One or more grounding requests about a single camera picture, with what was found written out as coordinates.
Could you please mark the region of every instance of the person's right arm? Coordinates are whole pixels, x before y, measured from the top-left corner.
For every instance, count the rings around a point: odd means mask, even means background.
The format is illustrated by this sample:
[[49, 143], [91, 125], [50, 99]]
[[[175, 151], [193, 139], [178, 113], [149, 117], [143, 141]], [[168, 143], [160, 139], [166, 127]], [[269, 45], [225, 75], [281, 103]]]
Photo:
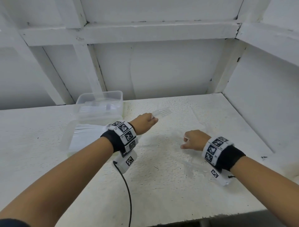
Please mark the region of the person's right arm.
[[[182, 149], [202, 151], [211, 138], [199, 130], [186, 132]], [[283, 224], [299, 226], [299, 185], [243, 156], [230, 172]]]

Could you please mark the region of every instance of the person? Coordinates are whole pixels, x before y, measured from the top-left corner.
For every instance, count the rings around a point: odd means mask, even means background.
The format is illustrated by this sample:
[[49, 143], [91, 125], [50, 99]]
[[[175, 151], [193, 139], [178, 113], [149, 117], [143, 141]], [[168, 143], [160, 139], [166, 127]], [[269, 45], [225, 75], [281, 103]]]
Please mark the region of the person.
[[[150, 113], [130, 124], [137, 135], [154, 126]], [[202, 151], [211, 137], [200, 130], [185, 133], [182, 149]], [[115, 148], [100, 137], [69, 157], [18, 195], [0, 212], [1, 227], [52, 227], [77, 198]], [[216, 167], [227, 168], [268, 210], [286, 226], [299, 226], [299, 185], [245, 156], [237, 148], [224, 149]]]

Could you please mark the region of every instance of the white table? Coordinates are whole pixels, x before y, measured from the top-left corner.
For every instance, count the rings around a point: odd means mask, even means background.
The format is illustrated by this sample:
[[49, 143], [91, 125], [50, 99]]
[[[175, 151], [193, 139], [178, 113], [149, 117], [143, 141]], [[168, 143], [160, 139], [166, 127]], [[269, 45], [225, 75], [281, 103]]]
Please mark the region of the white table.
[[[194, 171], [184, 174], [180, 150], [185, 131], [225, 135], [256, 160], [271, 154], [222, 94], [126, 101], [124, 116], [169, 106], [173, 113], [155, 125], [135, 148], [138, 158], [125, 173], [132, 196], [131, 226], [153, 226], [265, 209], [236, 179], [226, 187]], [[0, 111], [0, 209], [41, 175], [66, 159], [58, 150], [73, 106]], [[97, 173], [57, 226], [127, 226], [129, 198], [111, 160]]]

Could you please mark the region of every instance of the cable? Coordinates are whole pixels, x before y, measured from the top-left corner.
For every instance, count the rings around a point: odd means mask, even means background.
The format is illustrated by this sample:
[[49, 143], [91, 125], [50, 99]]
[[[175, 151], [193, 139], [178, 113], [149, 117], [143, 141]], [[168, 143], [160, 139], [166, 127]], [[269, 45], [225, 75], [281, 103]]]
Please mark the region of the cable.
[[121, 177], [123, 178], [126, 186], [127, 186], [127, 189], [128, 189], [128, 193], [129, 193], [129, 199], [130, 199], [130, 220], [129, 220], [129, 227], [131, 226], [131, 219], [132, 219], [132, 200], [131, 200], [131, 194], [130, 194], [130, 190], [129, 190], [129, 187], [128, 187], [128, 184], [126, 182], [126, 179], [123, 177], [123, 174], [121, 173], [121, 171], [119, 170], [119, 168], [116, 166], [117, 162], [116, 161], [113, 161], [113, 164], [115, 166], [115, 168], [119, 171], [119, 173], [121, 174]]

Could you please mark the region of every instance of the clear plastic container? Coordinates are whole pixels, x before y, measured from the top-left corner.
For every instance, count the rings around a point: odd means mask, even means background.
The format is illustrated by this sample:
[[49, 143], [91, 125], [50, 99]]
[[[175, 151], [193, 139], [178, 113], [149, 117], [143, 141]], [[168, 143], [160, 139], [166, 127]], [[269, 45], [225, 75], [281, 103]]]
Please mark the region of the clear plastic container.
[[76, 102], [74, 113], [77, 119], [122, 118], [123, 92], [82, 94]]

